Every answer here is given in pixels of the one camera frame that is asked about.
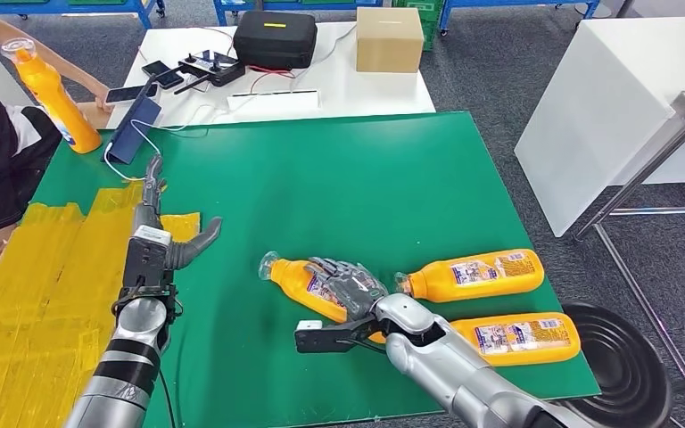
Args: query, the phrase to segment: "robot forearm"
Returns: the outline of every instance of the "robot forearm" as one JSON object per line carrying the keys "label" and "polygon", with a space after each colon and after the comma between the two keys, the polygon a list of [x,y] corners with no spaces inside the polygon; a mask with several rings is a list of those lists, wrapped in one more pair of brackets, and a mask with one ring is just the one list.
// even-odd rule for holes
{"label": "robot forearm", "polygon": [[[536,399],[500,376],[444,318],[409,296],[387,296],[375,312],[380,322],[398,326],[386,336],[390,361],[468,426],[591,428],[570,410]],[[431,336],[428,343],[415,340],[424,335]]]}
{"label": "robot forearm", "polygon": [[167,310],[154,298],[132,300],[120,312],[109,346],[66,428],[141,426],[159,373]]}

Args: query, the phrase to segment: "yellow tape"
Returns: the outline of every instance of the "yellow tape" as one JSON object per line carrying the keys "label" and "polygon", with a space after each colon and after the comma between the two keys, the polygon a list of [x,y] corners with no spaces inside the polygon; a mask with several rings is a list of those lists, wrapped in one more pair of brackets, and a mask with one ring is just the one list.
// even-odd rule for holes
{"label": "yellow tape", "polygon": [[[93,374],[114,325],[142,187],[101,189],[76,204],[32,204],[0,260],[0,428],[60,427]],[[176,241],[200,216],[163,216]]]}

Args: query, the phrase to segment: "orange bottle held by hand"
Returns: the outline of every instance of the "orange bottle held by hand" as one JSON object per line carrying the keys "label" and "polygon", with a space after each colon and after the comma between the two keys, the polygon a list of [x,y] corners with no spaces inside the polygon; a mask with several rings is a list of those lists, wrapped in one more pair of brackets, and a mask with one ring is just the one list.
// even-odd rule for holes
{"label": "orange bottle held by hand", "polygon": [[[276,251],[268,252],[259,264],[259,277],[279,285],[287,297],[308,309],[335,321],[344,323],[348,311],[315,275],[305,269],[310,261],[281,259]],[[372,334],[369,340],[384,343],[381,333]]]}
{"label": "orange bottle held by hand", "polygon": [[544,279],[540,258],[532,250],[434,261],[416,273],[395,276],[400,292],[438,303],[529,292]]}
{"label": "orange bottle held by hand", "polygon": [[14,62],[22,83],[44,106],[72,150],[87,153],[101,145],[98,131],[87,122],[85,115],[64,90],[62,76],[37,56],[32,40],[8,40],[1,46],[1,53]]}

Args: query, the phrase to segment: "blue power bank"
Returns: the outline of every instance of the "blue power bank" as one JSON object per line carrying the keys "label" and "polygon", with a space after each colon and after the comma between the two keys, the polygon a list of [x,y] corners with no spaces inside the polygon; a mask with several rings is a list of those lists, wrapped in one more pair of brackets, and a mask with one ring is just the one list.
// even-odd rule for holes
{"label": "blue power bank", "polygon": [[[149,79],[148,83],[141,90],[140,95],[137,96],[130,106],[120,125],[111,134],[111,138],[109,138],[109,143],[111,143],[111,149],[108,153],[109,162],[129,165],[135,158],[137,149],[140,148],[140,144],[143,142],[143,137],[133,128],[131,120],[137,119],[143,123],[153,124],[156,118],[159,117],[161,106],[145,96],[152,82],[153,78]],[[148,129],[151,128],[137,122],[135,127],[144,134],[148,134]]]}

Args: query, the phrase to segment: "cardboard box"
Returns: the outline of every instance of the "cardboard box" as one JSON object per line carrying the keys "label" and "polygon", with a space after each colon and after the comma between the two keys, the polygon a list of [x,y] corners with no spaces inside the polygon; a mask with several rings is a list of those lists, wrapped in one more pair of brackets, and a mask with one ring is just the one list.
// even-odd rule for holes
{"label": "cardboard box", "polygon": [[415,73],[424,33],[412,7],[360,7],[356,16],[356,70]]}

